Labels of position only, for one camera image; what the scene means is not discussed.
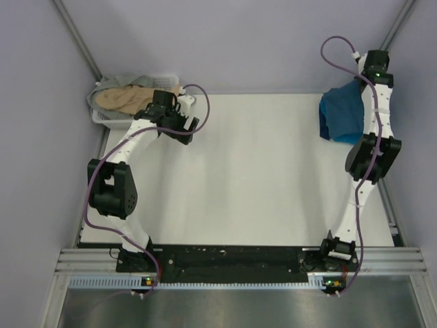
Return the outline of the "dark blue t shirt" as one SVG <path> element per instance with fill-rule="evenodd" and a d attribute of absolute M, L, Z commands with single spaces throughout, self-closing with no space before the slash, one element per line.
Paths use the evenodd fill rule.
<path fill-rule="evenodd" d="M 353 80 L 324 93 L 318 113 L 322 139 L 352 145 L 357 143 L 364 129 L 360 83 Z"/>

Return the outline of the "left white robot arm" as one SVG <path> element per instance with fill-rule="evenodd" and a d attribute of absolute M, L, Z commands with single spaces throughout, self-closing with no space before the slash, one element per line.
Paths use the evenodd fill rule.
<path fill-rule="evenodd" d="M 102 229 L 121 238 L 123 248 L 133 252 L 132 264 L 140 271 L 153 267 L 155 255 L 147 250 L 151 239 L 134 216 L 139 195 L 133 166 L 162 134 L 184 145 L 192 141 L 199 124 L 194 114 L 195 102 L 191 95 L 154 91 L 152 101 L 134 115 L 117 145 L 87 166 L 88 208 L 109 219 L 112 226 Z"/>

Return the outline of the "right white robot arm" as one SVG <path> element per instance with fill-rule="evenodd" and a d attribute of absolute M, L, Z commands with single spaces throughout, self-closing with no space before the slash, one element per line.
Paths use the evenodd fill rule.
<path fill-rule="evenodd" d="M 360 73 L 364 105 L 364 131 L 346 157 L 350 175 L 350 195 L 337 228 L 322 241 L 318 260 L 329 271 L 356 260 L 356 244 L 363 245 L 360 218 L 366 201 L 378 181 L 385 177 L 401 150 L 391 128 L 390 100 L 394 78 L 388 73 L 389 53 L 370 50 L 354 54 Z"/>

